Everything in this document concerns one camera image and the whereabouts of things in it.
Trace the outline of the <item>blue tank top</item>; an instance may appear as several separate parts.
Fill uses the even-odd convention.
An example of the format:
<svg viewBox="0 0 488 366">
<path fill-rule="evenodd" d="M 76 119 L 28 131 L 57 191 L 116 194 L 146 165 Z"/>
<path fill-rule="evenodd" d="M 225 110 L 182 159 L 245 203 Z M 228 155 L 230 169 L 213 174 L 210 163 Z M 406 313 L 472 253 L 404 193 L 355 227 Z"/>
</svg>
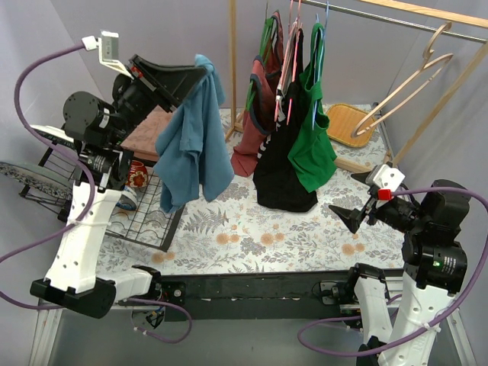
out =
<svg viewBox="0 0 488 366">
<path fill-rule="evenodd" d="M 200 195 L 213 201 L 234 177 L 220 119 L 226 96 L 219 74 L 204 55 L 197 54 L 194 64 L 204 68 L 205 75 L 172 114 L 155 144 L 159 159 L 153 171 L 162 181 L 160 207 L 166 213 Z"/>
</svg>

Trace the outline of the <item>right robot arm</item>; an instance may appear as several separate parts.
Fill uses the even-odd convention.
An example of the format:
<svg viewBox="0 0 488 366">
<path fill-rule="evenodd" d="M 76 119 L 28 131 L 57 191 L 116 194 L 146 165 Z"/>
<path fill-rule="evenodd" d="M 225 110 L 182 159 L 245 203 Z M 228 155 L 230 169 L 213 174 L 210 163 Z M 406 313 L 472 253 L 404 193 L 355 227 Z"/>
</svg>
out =
<svg viewBox="0 0 488 366">
<path fill-rule="evenodd" d="M 369 199 L 361 210 L 331 206 L 352 232 L 362 221 L 380 221 L 404 235 L 402 245 L 403 288 L 396 320 L 386 304 L 384 273 L 358 263 L 350 268 L 346 297 L 359 303 L 364 341 L 358 365 L 426 365 L 440 326 L 432 321 L 454 301 L 467 271 L 467 256 L 456 236 L 470 209 L 470 198 L 451 188 L 462 187 L 449 180 L 436 180 L 422 202 L 393 197 L 404 174 L 387 164 L 370 172 L 352 174 L 369 186 Z"/>
</svg>

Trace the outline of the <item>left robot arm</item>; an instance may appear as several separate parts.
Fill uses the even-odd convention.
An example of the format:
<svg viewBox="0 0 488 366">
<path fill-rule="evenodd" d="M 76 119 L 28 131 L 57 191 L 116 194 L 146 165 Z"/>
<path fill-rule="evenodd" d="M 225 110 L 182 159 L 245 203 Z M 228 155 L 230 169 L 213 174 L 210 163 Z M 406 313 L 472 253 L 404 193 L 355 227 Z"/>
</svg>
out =
<svg viewBox="0 0 488 366">
<path fill-rule="evenodd" d="M 156 107 L 179 107 L 206 74 L 203 66 L 160 66 L 135 55 L 114 80 L 111 103 L 86 91 L 66 99 L 64 131 L 77 143 L 79 167 L 67 231 L 44 278 L 32 282 L 31 295 L 96 319 L 121 300 L 153 305 L 161 299 L 157 270 L 134 265 L 99 277 L 96 265 L 133 158 L 122 142 Z"/>
</svg>

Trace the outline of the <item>green tank top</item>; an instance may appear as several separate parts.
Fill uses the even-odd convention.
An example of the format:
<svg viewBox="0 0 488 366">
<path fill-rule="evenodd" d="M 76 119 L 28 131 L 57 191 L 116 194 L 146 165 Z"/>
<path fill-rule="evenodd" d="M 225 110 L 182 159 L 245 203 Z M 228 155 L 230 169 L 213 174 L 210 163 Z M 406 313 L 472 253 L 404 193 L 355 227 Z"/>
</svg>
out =
<svg viewBox="0 0 488 366">
<path fill-rule="evenodd" d="M 313 45 L 316 31 L 320 27 L 321 24 L 313 25 L 310 35 L 310 61 L 299 75 L 302 94 L 292 107 L 295 111 L 304 113 L 304 118 L 298 137 L 288 153 L 288 159 L 300 183 L 308 192 L 322 187 L 333 176 L 337 158 L 327 135 L 329 118 L 323 111 L 321 82 L 313 84 Z M 319 98 L 321 101 L 316 116 L 316 126 L 312 130 L 313 103 Z"/>
</svg>

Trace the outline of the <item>black tank top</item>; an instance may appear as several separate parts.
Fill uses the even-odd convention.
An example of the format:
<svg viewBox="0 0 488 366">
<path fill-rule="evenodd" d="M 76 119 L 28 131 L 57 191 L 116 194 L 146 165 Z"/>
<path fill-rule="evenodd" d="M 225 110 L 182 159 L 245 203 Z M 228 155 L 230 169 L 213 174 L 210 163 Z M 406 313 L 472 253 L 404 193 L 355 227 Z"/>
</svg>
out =
<svg viewBox="0 0 488 366">
<path fill-rule="evenodd" d="M 288 158 L 306 114 L 298 106 L 302 94 L 301 82 L 295 79 L 282 102 L 284 117 L 278 119 L 274 131 L 259 148 L 253 175 L 259 205 L 299 214 L 310 211 L 318 202 L 316 193 L 308 192 L 300 183 Z"/>
</svg>

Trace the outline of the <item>blue hanger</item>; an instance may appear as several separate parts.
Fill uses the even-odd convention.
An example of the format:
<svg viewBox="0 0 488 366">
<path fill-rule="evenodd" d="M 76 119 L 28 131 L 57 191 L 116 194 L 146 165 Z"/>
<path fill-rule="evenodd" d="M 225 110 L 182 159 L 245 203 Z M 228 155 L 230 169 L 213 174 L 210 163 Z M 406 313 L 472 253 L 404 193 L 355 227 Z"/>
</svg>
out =
<svg viewBox="0 0 488 366">
<path fill-rule="evenodd" d="M 321 24 L 321 27 L 317 29 L 315 37 L 314 37 L 314 45 L 313 45 L 313 84 L 317 84 L 321 82 L 322 74 L 323 74 L 323 60 L 325 56 L 325 43 L 326 43 L 326 30 L 327 24 L 329 20 L 329 1 L 326 1 L 326 7 L 324 8 L 325 12 L 325 21 L 320 23 L 319 14 L 316 13 L 316 24 Z M 319 102 L 321 98 L 316 99 L 313 103 L 313 113 L 312 113 L 312 121 L 311 127 L 312 130 L 315 129 L 316 126 L 316 116 L 319 110 Z"/>
</svg>

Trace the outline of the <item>red tank top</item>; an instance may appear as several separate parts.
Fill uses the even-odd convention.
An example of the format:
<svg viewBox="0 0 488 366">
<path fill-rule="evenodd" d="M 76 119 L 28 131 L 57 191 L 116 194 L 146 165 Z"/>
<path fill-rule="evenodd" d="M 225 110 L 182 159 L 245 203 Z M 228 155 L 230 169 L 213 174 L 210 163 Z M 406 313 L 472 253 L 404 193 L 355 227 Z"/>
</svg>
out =
<svg viewBox="0 0 488 366">
<path fill-rule="evenodd" d="M 266 75 L 262 61 L 255 63 L 258 65 L 258 73 L 253 76 L 255 97 L 249 111 L 244 109 L 242 139 L 234 146 L 231 158 L 235 174 L 242 177 L 253 174 L 260 145 L 275 130 L 275 93 L 281 71 Z"/>
</svg>

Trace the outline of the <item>green hanger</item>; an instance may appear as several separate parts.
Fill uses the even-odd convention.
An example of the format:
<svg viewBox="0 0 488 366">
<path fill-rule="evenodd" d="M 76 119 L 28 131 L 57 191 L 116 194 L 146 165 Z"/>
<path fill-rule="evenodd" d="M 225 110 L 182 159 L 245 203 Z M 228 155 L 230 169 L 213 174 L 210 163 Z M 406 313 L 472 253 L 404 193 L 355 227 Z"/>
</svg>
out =
<svg viewBox="0 0 488 366">
<path fill-rule="evenodd" d="M 259 52 L 253 61 L 252 71 L 249 77 L 249 88 L 246 98 L 245 111 L 249 111 L 253 98 L 255 97 L 255 92 L 253 91 L 253 87 L 255 86 L 255 78 L 253 76 L 258 73 L 258 65 L 255 62 L 262 61 L 265 68 L 265 74 L 271 75 L 281 71 L 282 58 L 283 30 L 281 15 L 279 11 L 274 11 L 271 17 L 265 19 Z"/>
</svg>

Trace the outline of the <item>pink hanger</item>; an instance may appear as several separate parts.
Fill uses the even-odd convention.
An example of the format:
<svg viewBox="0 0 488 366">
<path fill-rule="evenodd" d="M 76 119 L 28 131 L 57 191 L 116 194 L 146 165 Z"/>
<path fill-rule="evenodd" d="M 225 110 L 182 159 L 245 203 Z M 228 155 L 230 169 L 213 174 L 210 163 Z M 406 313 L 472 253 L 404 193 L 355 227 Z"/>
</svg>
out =
<svg viewBox="0 0 488 366">
<path fill-rule="evenodd" d="M 292 99 L 288 102 L 287 115 L 283 112 L 282 102 L 285 99 L 287 90 L 292 82 L 295 81 L 297 74 L 297 48 L 300 39 L 300 8 L 302 1 L 297 1 L 297 16 L 294 22 L 291 22 L 292 9 L 294 6 L 294 1 L 290 4 L 290 14 L 289 14 L 289 27 L 288 27 L 288 40 L 284 52 L 284 60 L 281 68 L 281 77 L 278 82 L 275 95 L 275 111 L 274 111 L 274 121 L 287 119 L 289 122 L 291 116 L 291 105 Z"/>
</svg>

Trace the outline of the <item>empty wooden hanger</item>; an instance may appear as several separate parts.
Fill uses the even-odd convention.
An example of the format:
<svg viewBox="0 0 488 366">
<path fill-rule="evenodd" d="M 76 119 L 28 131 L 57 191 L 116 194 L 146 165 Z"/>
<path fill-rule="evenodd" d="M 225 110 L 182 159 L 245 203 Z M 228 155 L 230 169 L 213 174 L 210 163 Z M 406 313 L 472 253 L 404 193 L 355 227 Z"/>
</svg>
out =
<svg viewBox="0 0 488 366">
<path fill-rule="evenodd" d="M 354 127 L 351 132 L 351 138 L 355 139 L 368 131 L 373 130 L 379 123 L 384 122 L 387 117 L 395 114 L 399 109 L 401 109 L 405 104 L 418 95 L 446 66 L 450 63 L 453 58 L 453 53 L 445 53 L 435 59 L 432 59 L 432 55 L 435 53 L 433 50 L 433 45 L 438 37 L 452 28 L 452 22 L 447 21 L 439 28 L 437 28 L 430 38 L 429 42 L 425 46 L 422 52 L 422 62 L 419 68 L 411 74 L 407 79 L 405 79 L 399 86 L 397 86 L 383 101 L 381 101 L 376 107 L 374 107 L 365 117 L 363 117 Z M 377 112 L 383 109 L 389 102 L 391 102 L 398 94 L 400 94 L 408 85 L 417 80 L 420 76 L 426 74 L 430 70 L 433 73 L 410 95 L 406 96 L 397 106 L 390 109 L 386 114 L 382 115 L 379 119 L 374 122 L 369 122 L 369 118 L 373 117 Z"/>
</svg>

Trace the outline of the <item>pink plastic basin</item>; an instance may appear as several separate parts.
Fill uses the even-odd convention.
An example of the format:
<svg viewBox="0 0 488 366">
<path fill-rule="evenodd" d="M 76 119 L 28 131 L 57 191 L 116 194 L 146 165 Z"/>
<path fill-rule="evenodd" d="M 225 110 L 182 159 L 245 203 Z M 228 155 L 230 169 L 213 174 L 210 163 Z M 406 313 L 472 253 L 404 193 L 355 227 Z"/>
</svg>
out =
<svg viewBox="0 0 488 366">
<path fill-rule="evenodd" d="M 134 152 L 134 158 L 156 162 L 156 140 L 159 134 L 168 126 L 172 113 L 162 108 L 155 108 L 145 120 L 122 142 L 121 146 Z"/>
</svg>

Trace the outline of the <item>woven bamboo tray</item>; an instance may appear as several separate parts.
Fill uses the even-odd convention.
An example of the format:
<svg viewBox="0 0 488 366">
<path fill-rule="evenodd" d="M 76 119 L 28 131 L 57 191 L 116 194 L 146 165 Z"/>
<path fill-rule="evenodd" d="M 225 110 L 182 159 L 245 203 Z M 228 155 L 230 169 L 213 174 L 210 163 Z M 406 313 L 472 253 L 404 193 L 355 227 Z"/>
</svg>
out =
<svg viewBox="0 0 488 366">
<path fill-rule="evenodd" d="M 374 132 L 371 129 L 359 137 L 351 137 L 356 125 L 368 113 L 349 104 L 333 104 L 326 112 L 329 118 L 328 137 L 338 143 L 351 148 L 365 147 Z"/>
</svg>

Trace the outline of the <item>red floral bowl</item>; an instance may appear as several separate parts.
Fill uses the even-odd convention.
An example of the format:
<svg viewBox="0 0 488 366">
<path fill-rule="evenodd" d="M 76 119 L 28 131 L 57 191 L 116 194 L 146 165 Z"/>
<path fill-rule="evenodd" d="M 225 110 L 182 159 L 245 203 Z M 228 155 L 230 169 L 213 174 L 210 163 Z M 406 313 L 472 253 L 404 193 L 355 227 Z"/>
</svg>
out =
<svg viewBox="0 0 488 366">
<path fill-rule="evenodd" d="M 126 185 L 131 188 L 145 188 L 148 185 L 148 172 L 146 166 L 138 160 L 133 160 L 127 176 Z"/>
</svg>

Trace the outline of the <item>white plate upper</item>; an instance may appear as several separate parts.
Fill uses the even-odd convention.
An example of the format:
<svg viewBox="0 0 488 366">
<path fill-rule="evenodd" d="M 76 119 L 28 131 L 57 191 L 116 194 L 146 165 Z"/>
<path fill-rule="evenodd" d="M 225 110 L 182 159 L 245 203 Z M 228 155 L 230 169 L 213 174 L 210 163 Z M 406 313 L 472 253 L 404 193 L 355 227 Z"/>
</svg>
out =
<svg viewBox="0 0 488 366">
<path fill-rule="evenodd" d="M 66 135 L 64 130 L 58 127 L 43 126 L 43 125 L 32 125 L 33 130 L 35 130 L 42 137 L 51 140 L 53 143 L 60 144 L 63 146 L 68 146 L 72 149 L 75 148 L 75 141 L 72 137 Z"/>
</svg>

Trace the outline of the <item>blue white bowl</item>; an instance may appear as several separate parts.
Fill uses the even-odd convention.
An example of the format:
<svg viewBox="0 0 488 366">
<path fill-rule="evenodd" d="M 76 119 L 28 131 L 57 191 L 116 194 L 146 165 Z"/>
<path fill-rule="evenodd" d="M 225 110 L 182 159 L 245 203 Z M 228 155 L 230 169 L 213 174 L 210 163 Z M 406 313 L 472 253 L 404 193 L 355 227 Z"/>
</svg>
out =
<svg viewBox="0 0 488 366">
<path fill-rule="evenodd" d="M 137 209 L 138 200 L 136 192 L 129 186 L 125 186 L 121 192 L 121 196 L 119 201 L 116 203 L 116 207 L 123 209 L 134 211 Z"/>
</svg>

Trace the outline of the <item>blue patterned plate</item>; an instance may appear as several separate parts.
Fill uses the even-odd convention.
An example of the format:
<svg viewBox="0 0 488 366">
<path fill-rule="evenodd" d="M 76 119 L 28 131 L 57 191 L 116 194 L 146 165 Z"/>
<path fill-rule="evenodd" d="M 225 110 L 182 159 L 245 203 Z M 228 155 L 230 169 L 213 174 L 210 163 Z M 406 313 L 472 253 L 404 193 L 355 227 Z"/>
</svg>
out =
<svg viewBox="0 0 488 366">
<path fill-rule="evenodd" d="M 1 161 L 1 173 L 51 197 L 72 199 L 72 183 L 43 166 L 7 160 Z"/>
</svg>

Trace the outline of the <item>floral tablecloth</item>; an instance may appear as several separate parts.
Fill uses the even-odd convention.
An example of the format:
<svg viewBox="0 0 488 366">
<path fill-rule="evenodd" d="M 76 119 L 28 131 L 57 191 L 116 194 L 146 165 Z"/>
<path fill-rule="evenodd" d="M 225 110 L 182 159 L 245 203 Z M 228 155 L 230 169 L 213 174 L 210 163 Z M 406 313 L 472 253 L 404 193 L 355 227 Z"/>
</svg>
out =
<svg viewBox="0 0 488 366">
<path fill-rule="evenodd" d="M 351 233 L 329 209 L 354 209 L 367 200 L 367 188 L 338 169 L 317 191 L 306 213 L 270 210 L 257 203 L 251 178 L 236 176 L 214 201 L 188 203 L 167 252 L 106 236 L 99 272 L 147 265 L 167 275 L 272 271 L 346 270 L 358 262 L 400 268 L 403 237 L 379 223 Z"/>
</svg>

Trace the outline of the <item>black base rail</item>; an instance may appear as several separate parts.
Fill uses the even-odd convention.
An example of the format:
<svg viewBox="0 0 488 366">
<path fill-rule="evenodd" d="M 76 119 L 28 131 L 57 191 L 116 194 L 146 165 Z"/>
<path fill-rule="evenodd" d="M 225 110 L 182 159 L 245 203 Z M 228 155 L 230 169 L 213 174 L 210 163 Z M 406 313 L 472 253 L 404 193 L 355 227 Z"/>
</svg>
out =
<svg viewBox="0 0 488 366">
<path fill-rule="evenodd" d="M 323 319 L 340 314 L 320 292 L 345 282 L 347 271 L 161 275 L 162 298 L 194 320 Z"/>
</svg>

